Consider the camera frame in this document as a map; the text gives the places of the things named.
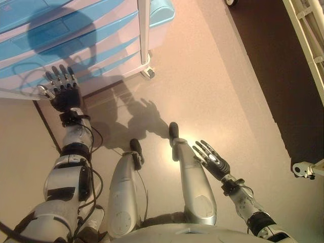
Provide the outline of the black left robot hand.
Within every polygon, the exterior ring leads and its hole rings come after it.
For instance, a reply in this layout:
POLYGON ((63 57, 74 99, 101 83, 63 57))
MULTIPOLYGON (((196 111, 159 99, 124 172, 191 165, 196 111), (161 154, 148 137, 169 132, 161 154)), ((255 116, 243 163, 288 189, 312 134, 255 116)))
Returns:
POLYGON ((39 92, 46 97, 58 112, 67 112, 73 108, 81 108, 82 96, 73 69, 63 64, 51 66, 52 72, 46 71, 45 78, 50 84, 37 85, 39 92))

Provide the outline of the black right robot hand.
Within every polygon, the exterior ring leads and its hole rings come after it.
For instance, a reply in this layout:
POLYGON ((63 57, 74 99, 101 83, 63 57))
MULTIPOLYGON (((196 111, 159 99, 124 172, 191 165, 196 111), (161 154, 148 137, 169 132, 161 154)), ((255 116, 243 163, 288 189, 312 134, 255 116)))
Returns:
POLYGON ((218 181, 230 174, 230 165, 206 141, 196 141, 192 146, 194 158, 218 181))

